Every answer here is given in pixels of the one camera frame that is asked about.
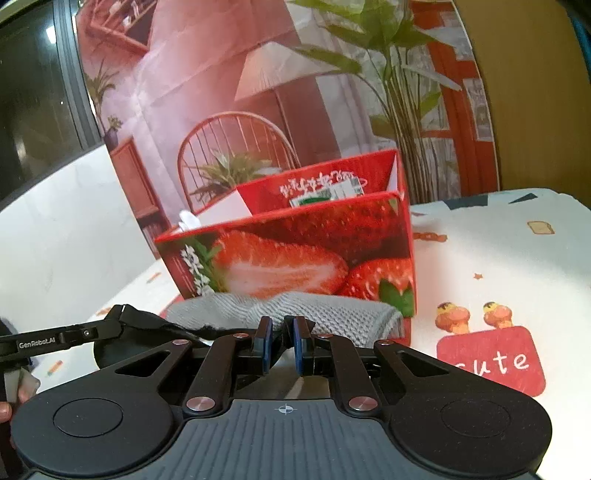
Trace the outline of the living room backdrop poster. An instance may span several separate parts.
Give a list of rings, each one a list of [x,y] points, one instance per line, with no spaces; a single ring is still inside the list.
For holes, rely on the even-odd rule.
[[[74,27],[148,241],[256,177],[390,148],[416,203],[500,187],[452,1],[81,1]]]

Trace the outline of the grey mesh cloth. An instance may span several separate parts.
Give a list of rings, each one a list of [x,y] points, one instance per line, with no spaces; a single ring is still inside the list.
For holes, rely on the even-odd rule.
[[[358,298],[286,292],[269,299],[230,293],[211,293],[171,305],[166,319],[191,330],[254,329],[263,316],[279,329],[287,316],[302,316],[315,323],[315,333],[349,338],[370,348],[380,339],[400,338],[404,317],[395,307]]]

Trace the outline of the red strawberry cardboard box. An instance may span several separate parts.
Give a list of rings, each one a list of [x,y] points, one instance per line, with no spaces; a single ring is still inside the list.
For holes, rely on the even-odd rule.
[[[291,207],[290,200],[356,177],[363,195]],[[416,310],[408,189],[398,150],[332,160],[232,188],[195,228],[156,247],[185,299],[232,293],[259,299],[304,292]]]

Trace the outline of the green white item in box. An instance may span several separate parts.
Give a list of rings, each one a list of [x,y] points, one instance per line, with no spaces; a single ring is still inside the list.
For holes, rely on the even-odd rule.
[[[360,180],[358,178],[353,177],[343,180],[339,183],[322,187],[320,190],[308,192],[302,194],[300,197],[291,199],[290,206],[301,207],[318,202],[344,200],[362,195],[363,186],[360,184]]]

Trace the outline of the white cartoon tablecloth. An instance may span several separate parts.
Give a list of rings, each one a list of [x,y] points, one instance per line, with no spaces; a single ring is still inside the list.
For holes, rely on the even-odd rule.
[[[414,348],[529,393],[553,434],[545,479],[590,475],[590,212],[549,190],[421,206]]]

